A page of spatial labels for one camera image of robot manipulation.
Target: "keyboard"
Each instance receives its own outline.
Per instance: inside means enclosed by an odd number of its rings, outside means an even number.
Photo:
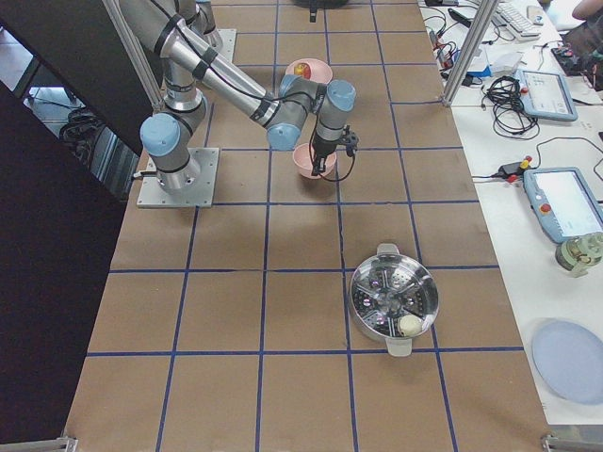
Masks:
[[[498,3],[492,18],[494,25],[505,26],[517,40],[538,40],[542,27],[534,25],[511,3]]]

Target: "black panel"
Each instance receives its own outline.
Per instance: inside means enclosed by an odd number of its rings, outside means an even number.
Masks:
[[[0,24],[140,154],[153,110],[101,0],[0,0]],[[160,81],[159,58],[147,57]]]
[[[123,206],[1,83],[0,162],[0,444],[54,439]]]

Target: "white ball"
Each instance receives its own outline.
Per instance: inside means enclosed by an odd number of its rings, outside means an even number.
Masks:
[[[416,315],[408,314],[400,317],[398,331],[402,336],[416,336],[423,330],[423,321]]]

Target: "blue cap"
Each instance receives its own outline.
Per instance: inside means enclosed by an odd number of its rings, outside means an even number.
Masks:
[[[300,139],[302,131],[293,124],[281,122],[268,129],[268,143],[275,151],[290,151]]]
[[[291,88],[293,82],[295,82],[298,78],[300,78],[299,75],[286,73],[283,77],[283,80],[281,80],[281,86],[279,87],[279,95],[284,96],[286,92],[289,91],[289,88]]]
[[[170,153],[180,140],[180,125],[172,116],[157,113],[140,126],[140,140],[153,157]]]
[[[329,100],[342,111],[351,111],[356,100],[356,89],[345,80],[334,80],[327,87]]]

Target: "metal pot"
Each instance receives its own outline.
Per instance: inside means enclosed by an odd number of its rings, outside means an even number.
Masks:
[[[413,338],[427,331],[437,317],[435,282],[416,260],[382,243],[350,281],[348,309],[360,330],[385,342],[392,356],[408,356]]]

